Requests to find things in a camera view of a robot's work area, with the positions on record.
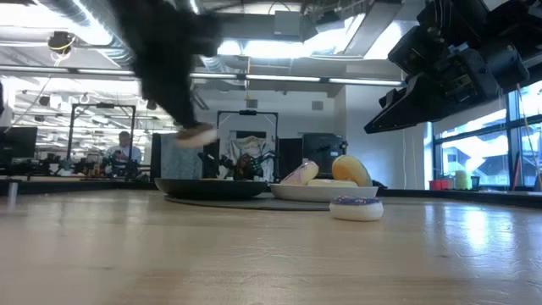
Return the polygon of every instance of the pipe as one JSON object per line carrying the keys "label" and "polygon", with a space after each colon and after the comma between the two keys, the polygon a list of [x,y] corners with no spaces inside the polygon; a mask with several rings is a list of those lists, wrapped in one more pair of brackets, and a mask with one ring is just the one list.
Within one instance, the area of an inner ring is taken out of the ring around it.
{"label": "pipe", "polygon": [[120,68],[129,68],[132,55],[117,29],[112,9],[106,0],[34,0],[50,11],[70,19],[75,34],[86,43],[107,47],[98,52]]}
{"label": "pipe", "polygon": [[[203,65],[209,72],[213,73],[226,73],[226,74],[237,74],[240,71],[238,69],[233,69],[231,67],[228,67],[220,58],[218,57],[212,57],[208,58],[205,56],[200,56],[200,59],[202,60]],[[234,86],[245,86],[244,80],[222,80],[223,82],[227,82]]]}

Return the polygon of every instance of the plate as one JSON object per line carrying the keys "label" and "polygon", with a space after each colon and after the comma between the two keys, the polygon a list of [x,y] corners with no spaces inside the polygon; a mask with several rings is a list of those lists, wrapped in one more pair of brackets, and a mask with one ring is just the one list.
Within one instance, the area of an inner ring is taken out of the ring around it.
{"label": "plate", "polygon": [[154,182],[171,197],[194,200],[247,200],[268,187],[267,182],[254,181],[155,179]]}
{"label": "plate", "polygon": [[333,186],[285,186],[271,185],[271,192],[278,199],[330,202],[338,196],[376,197],[377,186],[370,187],[333,187]]}

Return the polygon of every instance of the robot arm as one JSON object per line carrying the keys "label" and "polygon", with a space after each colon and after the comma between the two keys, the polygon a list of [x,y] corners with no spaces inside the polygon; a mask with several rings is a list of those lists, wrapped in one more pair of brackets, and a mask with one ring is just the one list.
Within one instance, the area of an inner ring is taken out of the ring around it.
{"label": "robot arm", "polygon": [[389,54],[406,88],[379,100],[365,131],[437,121],[542,80],[542,8],[533,3],[510,0],[491,12],[482,0],[430,3]]}

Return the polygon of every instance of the computer monitor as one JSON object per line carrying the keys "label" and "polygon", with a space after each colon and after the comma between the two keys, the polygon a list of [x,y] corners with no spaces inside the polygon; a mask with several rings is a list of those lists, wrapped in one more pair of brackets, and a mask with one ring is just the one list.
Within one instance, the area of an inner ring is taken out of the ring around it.
{"label": "computer monitor", "polygon": [[0,127],[0,164],[9,164],[13,158],[34,158],[37,127],[6,129]]}
{"label": "computer monitor", "polygon": [[332,178],[331,165],[342,155],[342,136],[325,133],[303,135],[303,159],[319,167],[318,178]]}

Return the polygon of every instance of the white plate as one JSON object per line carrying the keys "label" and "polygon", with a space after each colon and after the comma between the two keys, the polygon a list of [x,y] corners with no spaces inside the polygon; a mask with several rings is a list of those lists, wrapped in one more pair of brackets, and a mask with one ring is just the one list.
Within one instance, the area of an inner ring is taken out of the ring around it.
{"label": "white plate", "polygon": [[329,202],[338,196],[376,197],[377,186],[370,187],[330,187],[330,186],[286,186],[271,185],[271,192],[278,199]]}

